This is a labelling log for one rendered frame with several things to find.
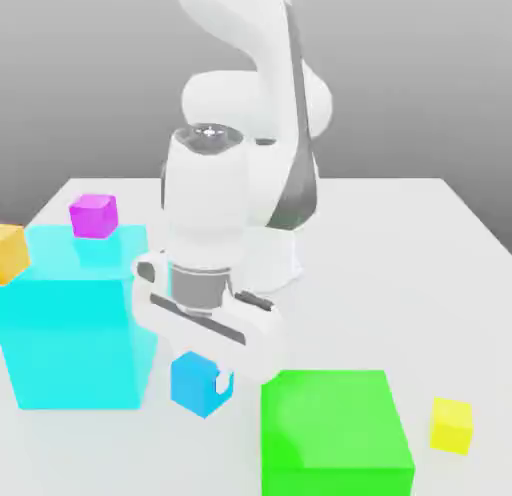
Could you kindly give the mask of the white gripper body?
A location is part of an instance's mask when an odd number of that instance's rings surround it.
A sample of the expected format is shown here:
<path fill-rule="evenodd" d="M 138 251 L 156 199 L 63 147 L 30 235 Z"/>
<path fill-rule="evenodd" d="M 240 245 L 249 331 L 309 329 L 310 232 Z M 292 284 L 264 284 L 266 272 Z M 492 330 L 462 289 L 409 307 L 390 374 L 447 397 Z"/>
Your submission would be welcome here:
<path fill-rule="evenodd" d="M 175 355 L 192 351 L 254 381 L 269 381 L 285 364 L 285 327 L 276 306 L 248 303 L 225 291 L 209 314 L 184 310 L 143 280 L 133 282 L 138 325 L 166 340 Z"/>

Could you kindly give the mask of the small blue cube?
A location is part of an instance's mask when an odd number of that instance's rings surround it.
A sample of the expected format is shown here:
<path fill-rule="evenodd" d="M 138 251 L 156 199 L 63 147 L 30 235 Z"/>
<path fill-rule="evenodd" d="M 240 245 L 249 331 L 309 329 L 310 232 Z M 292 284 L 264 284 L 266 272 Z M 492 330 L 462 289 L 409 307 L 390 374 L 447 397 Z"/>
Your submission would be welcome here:
<path fill-rule="evenodd" d="M 201 418 L 207 418 L 233 394 L 234 374 L 221 393 L 217 392 L 220 371 L 215 362 L 189 351 L 176 358 L 170 366 L 171 400 Z"/>

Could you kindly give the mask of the small magenta cube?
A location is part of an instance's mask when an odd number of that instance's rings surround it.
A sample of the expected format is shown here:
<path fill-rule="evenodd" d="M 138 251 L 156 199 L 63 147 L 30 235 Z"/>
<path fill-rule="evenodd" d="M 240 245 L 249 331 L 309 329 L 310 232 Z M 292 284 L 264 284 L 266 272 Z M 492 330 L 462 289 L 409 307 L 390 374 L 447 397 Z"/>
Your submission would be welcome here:
<path fill-rule="evenodd" d="M 79 238 L 105 239 L 118 226 L 116 197 L 109 194 L 83 194 L 70 206 L 73 233 Z"/>

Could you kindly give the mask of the small yellow cube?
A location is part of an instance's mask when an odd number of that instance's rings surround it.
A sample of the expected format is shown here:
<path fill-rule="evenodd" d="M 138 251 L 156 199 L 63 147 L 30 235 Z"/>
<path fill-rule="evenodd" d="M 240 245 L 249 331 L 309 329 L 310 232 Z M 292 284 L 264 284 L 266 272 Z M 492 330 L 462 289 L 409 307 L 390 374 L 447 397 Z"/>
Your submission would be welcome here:
<path fill-rule="evenodd" d="M 430 419 L 430 447 L 467 455 L 473 437 L 472 406 L 468 402 L 435 397 Z"/>

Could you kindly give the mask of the small orange cube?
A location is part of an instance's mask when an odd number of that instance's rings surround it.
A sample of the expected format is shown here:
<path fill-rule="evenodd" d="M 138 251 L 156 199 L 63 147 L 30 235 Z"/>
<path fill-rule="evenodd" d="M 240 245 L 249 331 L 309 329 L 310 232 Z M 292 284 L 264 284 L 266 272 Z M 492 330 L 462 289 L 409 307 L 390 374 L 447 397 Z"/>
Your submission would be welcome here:
<path fill-rule="evenodd" d="M 7 285 L 30 266 L 24 228 L 0 224 L 0 286 Z"/>

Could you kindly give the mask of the large green box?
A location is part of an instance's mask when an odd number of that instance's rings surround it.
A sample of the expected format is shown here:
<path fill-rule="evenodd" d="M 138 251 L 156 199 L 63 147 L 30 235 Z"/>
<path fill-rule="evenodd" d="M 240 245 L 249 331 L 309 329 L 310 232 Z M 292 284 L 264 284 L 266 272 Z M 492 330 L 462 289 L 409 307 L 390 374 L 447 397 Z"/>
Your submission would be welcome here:
<path fill-rule="evenodd" d="M 412 496 L 382 370 L 286 370 L 261 388 L 261 496 Z"/>

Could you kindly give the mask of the large cyan box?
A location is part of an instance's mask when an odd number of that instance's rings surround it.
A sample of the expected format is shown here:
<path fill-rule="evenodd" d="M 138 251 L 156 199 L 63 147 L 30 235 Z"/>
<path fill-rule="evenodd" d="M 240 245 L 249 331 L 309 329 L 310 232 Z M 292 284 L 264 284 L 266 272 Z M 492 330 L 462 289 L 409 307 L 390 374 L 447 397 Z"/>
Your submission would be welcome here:
<path fill-rule="evenodd" d="M 157 345 L 132 315 L 144 226 L 83 239 L 65 225 L 36 225 L 26 239 L 29 268 L 0 287 L 0 346 L 18 407 L 139 408 Z"/>

